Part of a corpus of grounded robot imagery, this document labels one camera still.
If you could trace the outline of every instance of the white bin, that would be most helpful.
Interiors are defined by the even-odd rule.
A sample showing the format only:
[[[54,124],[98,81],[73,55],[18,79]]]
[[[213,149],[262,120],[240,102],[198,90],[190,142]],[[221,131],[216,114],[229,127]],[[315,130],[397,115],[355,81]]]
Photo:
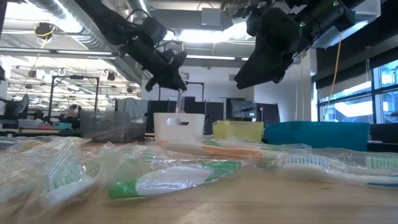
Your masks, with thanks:
[[[204,114],[154,113],[155,138],[194,140],[203,136]]]

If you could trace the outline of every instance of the window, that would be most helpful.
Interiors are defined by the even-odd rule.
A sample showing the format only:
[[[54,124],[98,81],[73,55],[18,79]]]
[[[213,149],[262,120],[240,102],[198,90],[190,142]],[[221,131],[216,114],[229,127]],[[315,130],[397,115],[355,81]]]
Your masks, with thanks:
[[[325,116],[332,122],[398,123],[397,70],[398,60],[371,70],[368,77],[337,83],[343,91],[331,95],[326,113],[328,97],[319,100],[319,120]]]
[[[380,123],[398,123],[398,91],[390,91],[376,95],[380,99]]]
[[[339,93],[333,94],[330,96],[330,100],[335,100],[338,98],[346,97],[346,96],[352,96],[358,93],[366,93],[370,92],[372,90],[372,81],[364,82],[362,84],[353,86],[351,88],[348,88],[346,90],[343,90]],[[327,102],[329,97],[325,97],[321,99],[321,102]]]
[[[370,96],[342,101],[329,105],[325,121],[333,122],[373,122],[373,102]]]
[[[374,69],[375,88],[383,88],[398,84],[398,60]]]

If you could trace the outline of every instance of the yellow container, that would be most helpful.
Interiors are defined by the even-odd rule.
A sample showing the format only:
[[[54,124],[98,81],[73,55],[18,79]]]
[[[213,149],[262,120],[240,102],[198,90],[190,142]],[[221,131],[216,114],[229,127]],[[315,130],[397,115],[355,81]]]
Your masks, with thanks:
[[[213,123],[213,135],[217,139],[238,138],[261,142],[264,122],[216,121]]]

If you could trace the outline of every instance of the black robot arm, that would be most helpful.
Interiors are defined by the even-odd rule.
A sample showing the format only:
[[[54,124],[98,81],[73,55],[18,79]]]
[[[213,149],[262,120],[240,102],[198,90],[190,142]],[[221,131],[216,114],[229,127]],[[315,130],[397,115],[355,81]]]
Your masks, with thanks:
[[[343,31],[355,25],[352,9],[365,0],[285,0],[290,7],[306,5],[298,14],[255,3],[234,16],[248,17],[249,35],[256,37],[254,52],[235,76],[237,87],[279,83],[293,58],[309,49],[328,29]]]
[[[122,46],[122,57],[130,55],[142,65],[143,70],[153,74],[146,85],[147,91],[151,91],[156,83],[163,88],[187,90],[178,72],[186,53],[180,52],[176,55],[172,50],[160,52],[155,47],[167,33],[167,29],[159,21],[147,14],[142,24],[135,24],[108,9],[100,0],[75,2],[92,18],[108,42]]]

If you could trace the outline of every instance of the blue bin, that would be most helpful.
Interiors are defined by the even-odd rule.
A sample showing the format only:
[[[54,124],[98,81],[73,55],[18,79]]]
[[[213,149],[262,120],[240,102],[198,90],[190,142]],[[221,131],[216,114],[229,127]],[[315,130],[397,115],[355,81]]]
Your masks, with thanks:
[[[57,122],[57,123],[52,123],[52,126],[56,130],[72,130],[72,124],[71,123]]]
[[[268,144],[307,144],[367,151],[369,123],[289,121],[266,126]]]

